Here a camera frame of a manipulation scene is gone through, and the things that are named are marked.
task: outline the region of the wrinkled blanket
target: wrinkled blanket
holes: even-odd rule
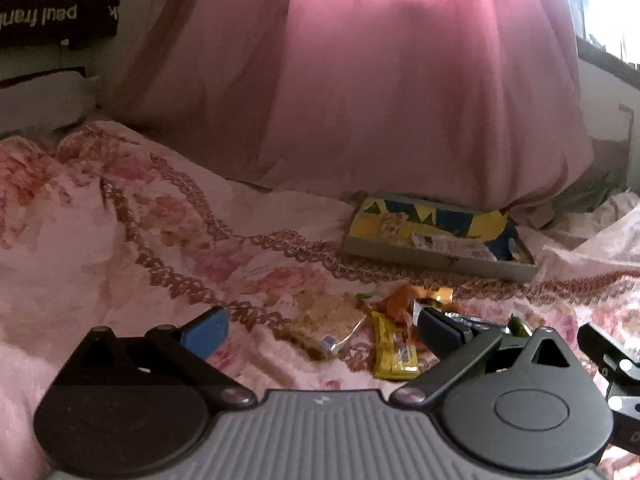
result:
[[[531,285],[367,262],[340,253],[353,205],[230,182],[117,123],[89,123],[54,152],[0,142],[0,478],[42,478],[31,430],[38,401],[95,325],[119,336],[180,325],[225,304],[230,336],[210,362],[267,388],[381,388],[367,326],[332,362],[282,340],[303,291],[375,292],[399,282],[453,286],[462,309],[555,327],[577,351],[593,320],[633,349],[640,315],[640,206],[626,193],[590,215],[521,236],[540,264]],[[583,358],[589,370],[595,372]],[[421,365],[434,362],[421,356]],[[609,449],[609,478],[640,478]]]

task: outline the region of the bed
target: bed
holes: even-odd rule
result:
[[[575,351],[588,320],[640,348],[639,204],[623,193],[545,232],[521,228],[540,272],[518,285],[345,256],[353,203],[225,180],[118,123],[85,123],[50,150],[2,140],[0,478],[46,474],[33,412],[96,325],[140,335],[223,304],[230,336],[210,362],[259,396],[267,388],[388,395],[397,387],[369,371],[369,326],[330,362],[283,340],[303,291],[382,297],[401,282],[447,285],[465,312],[551,325]],[[421,356],[423,368],[434,362]],[[640,479],[636,458],[615,448],[600,467],[611,479]]]

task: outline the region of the black circular disc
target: black circular disc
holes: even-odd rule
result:
[[[606,401],[584,374],[533,366],[453,388],[442,407],[460,447],[501,470],[554,474],[597,462],[612,431]]]
[[[130,478],[163,468],[198,441],[209,415],[194,388],[127,373],[130,380],[119,377],[119,384],[49,389],[34,430],[55,467],[86,478]]]

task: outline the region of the blue gripper pad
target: blue gripper pad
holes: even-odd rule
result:
[[[180,344],[206,361],[229,335],[229,317],[223,309],[206,312],[182,327]]]

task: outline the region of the food packaging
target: food packaging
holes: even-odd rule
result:
[[[516,337],[531,337],[533,335],[533,329],[529,324],[521,317],[511,314],[509,321],[507,322],[507,328],[509,333]]]
[[[439,305],[446,306],[453,301],[453,289],[442,286],[432,290],[424,286],[407,285],[403,283],[384,300],[374,304],[377,311],[383,312],[395,322],[403,323],[412,318],[414,301],[437,301]]]
[[[420,375],[418,354],[407,341],[406,327],[380,312],[372,312],[376,335],[376,364],[373,376],[388,381],[409,381]]]
[[[342,247],[354,256],[466,276],[529,283],[538,272],[506,212],[407,196],[366,197]]]
[[[301,312],[289,325],[289,336],[322,358],[336,356],[367,318],[357,308],[358,300],[349,294],[304,292],[297,304]]]

